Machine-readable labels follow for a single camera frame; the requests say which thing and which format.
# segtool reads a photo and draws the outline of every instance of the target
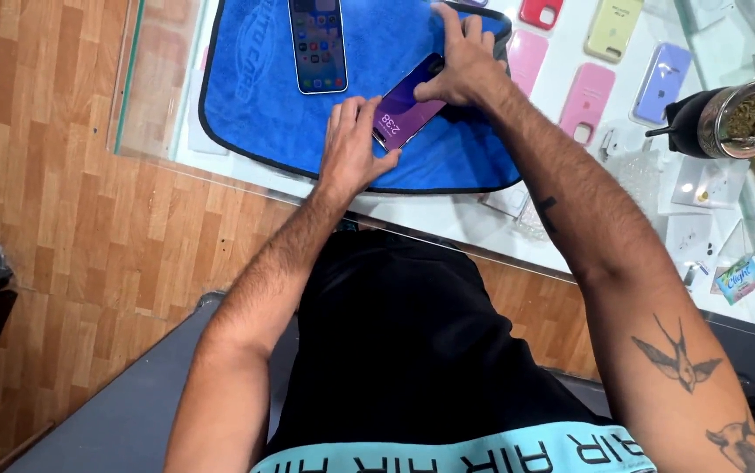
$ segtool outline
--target purple phone case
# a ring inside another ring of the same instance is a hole
[[[632,114],[641,120],[665,124],[663,111],[678,99],[691,60],[690,52],[680,46],[670,43],[658,46]]]

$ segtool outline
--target black shorts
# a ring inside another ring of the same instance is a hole
[[[299,354],[266,455],[446,445],[559,421],[606,425],[532,360],[465,254],[386,231],[331,236],[299,305]]]

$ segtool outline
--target parquet floor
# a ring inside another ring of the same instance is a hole
[[[227,288],[294,210],[105,150],[125,8],[0,0],[0,244],[19,294],[0,339],[0,458]],[[540,364],[597,377],[575,285],[479,264]]]

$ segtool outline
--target tattoo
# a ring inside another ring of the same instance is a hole
[[[722,362],[721,358],[703,361],[701,363],[692,364],[687,356],[687,342],[684,340],[684,328],[681,327],[681,318],[678,318],[678,331],[680,332],[678,341],[673,340],[669,336],[666,330],[664,330],[661,321],[657,319],[657,315],[653,314],[657,326],[661,328],[661,332],[666,336],[669,343],[675,349],[675,357],[671,357],[659,349],[656,349],[649,343],[632,337],[632,341],[635,342],[637,348],[643,351],[643,354],[654,364],[661,373],[666,374],[666,377],[670,380],[678,380],[688,393],[693,394],[693,390],[698,383],[707,381],[713,370],[719,366]]]
[[[726,425],[719,432],[705,431],[710,442],[719,445],[719,452],[742,473],[755,473],[755,446],[748,441],[754,436],[746,419],[742,423]]]
[[[538,204],[538,218],[540,218],[540,223],[549,233],[558,233],[556,227],[552,225],[550,217],[547,216],[547,211],[555,204],[558,204],[555,197],[547,197],[546,200]]]

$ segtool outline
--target blue microfiber cloth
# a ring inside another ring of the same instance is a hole
[[[498,12],[480,14],[499,49],[511,35]],[[444,24],[422,0],[342,0],[348,90],[303,95],[293,60],[288,0],[221,0],[211,36],[199,119],[212,140],[240,154],[316,178],[331,107],[388,92],[431,52]],[[374,142],[376,156],[386,154]],[[475,110],[446,107],[407,145],[398,167],[370,190],[401,194],[491,192],[520,180],[491,125]]]

